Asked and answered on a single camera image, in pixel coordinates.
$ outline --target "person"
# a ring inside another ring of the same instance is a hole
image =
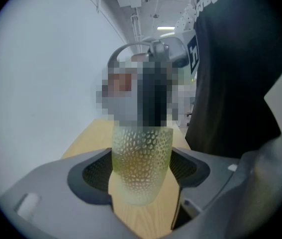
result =
[[[282,73],[282,2],[196,1],[200,63],[186,140],[240,158],[281,133],[264,96]]]

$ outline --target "glass cup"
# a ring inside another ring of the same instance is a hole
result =
[[[150,204],[158,195],[169,167],[173,129],[115,126],[112,140],[118,193],[128,203]]]

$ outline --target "honeycomb pattern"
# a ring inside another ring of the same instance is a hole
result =
[[[113,171],[125,201],[146,205],[155,200],[170,163],[172,141],[170,128],[114,127]]]
[[[111,153],[98,159],[96,162],[87,166],[82,176],[90,186],[104,192],[108,192],[109,178],[112,173]]]
[[[196,164],[172,152],[170,169],[177,183],[180,184],[182,179],[188,178],[196,172]]]

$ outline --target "white wall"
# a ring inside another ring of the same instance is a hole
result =
[[[101,10],[120,35],[124,36],[129,42],[135,41],[130,18],[132,13],[134,13],[134,9],[129,6],[120,7],[117,0],[102,0]],[[136,46],[131,46],[130,49],[133,53],[136,52]]]
[[[0,13],[0,195],[99,116],[95,87],[128,26],[95,4],[10,0]]]

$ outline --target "wooden table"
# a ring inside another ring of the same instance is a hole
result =
[[[114,122],[95,119],[71,144],[62,158],[108,148],[112,146],[112,129]],[[174,124],[173,147],[190,149],[183,134]],[[112,196],[114,213],[138,236],[154,239],[171,232],[179,186],[168,169],[162,188],[155,201],[147,206],[134,206],[123,202],[116,192],[116,178],[112,173],[109,180],[109,194]]]

